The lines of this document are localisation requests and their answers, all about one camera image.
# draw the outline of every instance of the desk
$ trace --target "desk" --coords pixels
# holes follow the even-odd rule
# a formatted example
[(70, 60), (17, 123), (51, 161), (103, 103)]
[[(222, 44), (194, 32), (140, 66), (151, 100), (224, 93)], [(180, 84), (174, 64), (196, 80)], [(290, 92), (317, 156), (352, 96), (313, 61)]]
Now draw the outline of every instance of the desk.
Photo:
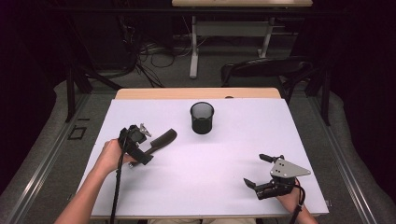
[[(174, 7), (311, 7), (312, 0), (172, 0)], [(265, 58), (275, 18), (269, 21), (197, 21), (192, 16), (190, 78), (197, 78), (198, 35), (263, 36), (259, 57)]]
[[(246, 98), (250, 91), (251, 98)], [(183, 92), (189, 96), (177, 99)], [(230, 95), (235, 98), (223, 98)], [(191, 130), (190, 107), (198, 101), (215, 107), (209, 134)], [(289, 108), (276, 89), (129, 89), (120, 90), (111, 103), (81, 183), (104, 142), (118, 137), (121, 128), (140, 122), (153, 134), (152, 139), (170, 128), (177, 132), (177, 139), (154, 153), (146, 166), (132, 170), (123, 166), (117, 218), (287, 216), (275, 198), (259, 201), (243, 178), (258, 184), (269, 182), (273, 164), (261, 161), (260, 153), (283, 154), (312, 171)], [(148, 149), (150, 141), (140, 147)], [(105, 180), (92, 218), (110, 216), (115, 176), (112, 173)], [(314, 172), (300, 180), (311, 212), (328, 213)]]

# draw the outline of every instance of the white tabletop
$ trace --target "white tabletop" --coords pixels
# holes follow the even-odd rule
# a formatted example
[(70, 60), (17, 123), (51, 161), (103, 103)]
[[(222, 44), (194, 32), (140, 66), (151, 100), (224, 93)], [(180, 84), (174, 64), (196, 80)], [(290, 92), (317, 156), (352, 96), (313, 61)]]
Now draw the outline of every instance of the white tabletop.
[(312, 0), (172, 0), (174, 7), (311, 7)]
[[(206, 101), (215, 108), (213, 130), (191, 129), (191, 106)], [(177, 139), (154, 153), (146, 166), (122, 168), (118, 218), (149, 217), (266, 217), (285, 216), (275, 198), (258, 200), (244, 178), (268, 183), (274, 166), (259, 154), (284, 155), (312, 172), (299, 179), (306, 190), (305, 204), (314, 215), (328, 213), (315, 172), (283, 99), (113, 100), (92, 150), (85, 175), (93, 167), (105, 141), (120, 130), (144, 123), (153, 134), (140, 145), (169, 129)], [(115, 172), (101, 188), (92, 217), (109, 217), (116, 184)]]

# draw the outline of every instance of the chair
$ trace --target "chair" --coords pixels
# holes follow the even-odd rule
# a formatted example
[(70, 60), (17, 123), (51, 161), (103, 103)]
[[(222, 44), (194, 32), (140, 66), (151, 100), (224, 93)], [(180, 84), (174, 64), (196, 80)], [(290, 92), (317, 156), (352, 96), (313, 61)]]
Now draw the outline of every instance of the chair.
[(256, 59), (221, 67), (221, 87), (275, 87), (289, 104), (294, 87), (316, 69), (307, 57)]

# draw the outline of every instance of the pencil cup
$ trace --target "pencil cup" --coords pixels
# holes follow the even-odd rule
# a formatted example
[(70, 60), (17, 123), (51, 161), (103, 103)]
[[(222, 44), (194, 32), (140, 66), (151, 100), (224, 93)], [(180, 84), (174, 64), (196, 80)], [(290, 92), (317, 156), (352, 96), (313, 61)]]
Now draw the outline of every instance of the pencil cup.
[(191, 107), (192, 130), (198, 134), (206, 134), (212, 130), (212, 119), (215, 109), (207, 102), (198, 102)]

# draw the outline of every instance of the black cable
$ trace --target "black cable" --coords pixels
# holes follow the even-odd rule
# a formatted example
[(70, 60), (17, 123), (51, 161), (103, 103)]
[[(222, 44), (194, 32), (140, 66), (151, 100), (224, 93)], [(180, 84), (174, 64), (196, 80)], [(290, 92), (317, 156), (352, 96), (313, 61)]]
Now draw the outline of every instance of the black cable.
[(114, 192), (113, 208), (111, 209), (110, 224), (114, 224), (114, 219), (116, 217), (117, 202), (119, 200), (119, 193), (120, 193), (121, 167), (122, 167), (122, 162), (123, 162), (123, 156), (124, 156), (124, 154), (126, 152), (125, 144), (126, 144), (126, 139), (128, 138), (129, 131), (130, 130), (128, 129), (128, 132), (126, 134), (124, 142), (122, 143), (122, 151), (121, 151), (121, 155), (120, 155), (120, 158), (119, 158), (119, 164), (118, 164), (118, 168), (117, 168), (116, 190)]
[(140, 63), (145, 62), (145, 61), (149, 58), (149, 48), (148, 48), (147, 45), (144, 46), (142, 49), (140, 49), (139, 54), (137, 55), (137, 57), (138, 57), (138, 61), (139, 61)]
[(155, 88), (155, 86), (164, 88), (164, 85), (161, 83), (161, 81), (158, 79), (158, 77), (155, 75), (152, 75), (151, 73), (147, 73), (147, 71), (143, 67), (143, 65), (137, 63), (136, 67), (139, 69), (140, 72), (142, 72), (146, 76), (146, 78), (148, 79), (148, 82), (150, 83), (152, 88)]
[(128, 68), (125, 68), (124, 70), (122, 70), (122, 71), (120, 71), (120, 72), (118, 72), (118, 73), (116, 73), (116, 74), (112, 74), (112, 75), (102, 75), (102, 77), (105, 77), (105, 78), (107, 78), (107, 79), (112, 79), (112, 78), (116, 78), (116, 77), (124, 77), (124, 76), (130, 74), (130, 73), (133, 72), (133, 71), (134, 71), (134, 68), (133, 68), (133, 67), (128, 67)]
[(186, 56), (190, 51), (191, 51), (191, 38), (189, 38), (189, 41), (183, 41), (183, 37), (182, 36), (188, 36), (188, 35), (181, 35), (180, 36), (180, 41), (182, 43), (184, 43), (184, 47), (183, 48), (179, 48), (181, 49), (181, 51), (179, 53), (176, 54), (177, 57), (179, 56)]
[(300, 186), (300, 182), (298, 181), (297, 178), (296, 178), (296, 181), (297, 181), (298, 184), (295, 184), (293, 186), (300, 190), (299, 202), (298, 202), (296, 208), (294, 209), (293, 216), (291, 217), (291, 220), (290, 220), (290, 224), (294, 224), (295, 223), (295, 220), (297, 219), (297, 216), (300, 214), (300, 212), (303, 209), (303, 205), (304, 205), (304, 201), (305, 201), (305, 190), (303, 189), (303, 187)]
[(171, 62), (170, 62), (169, 64), (166, 64), (166, 65), (156, 65), (156, 64), (154, 63), (154, 56), (155, 56), (156, 54), (159, 54), (159, 53), (153, 53), (153, 54), (151, 54), (151, 59), (150, 59), (150, 62), (151, 62), (151, 64), (152, 64), (154, 67), (165, 68), (165, 67), (171, 66), (171, 65), (175, 62), (176, 56), (174, 55), (173, 52), (170, 52), (169, 55), (172, 57), (172, 60), (171, 60)]

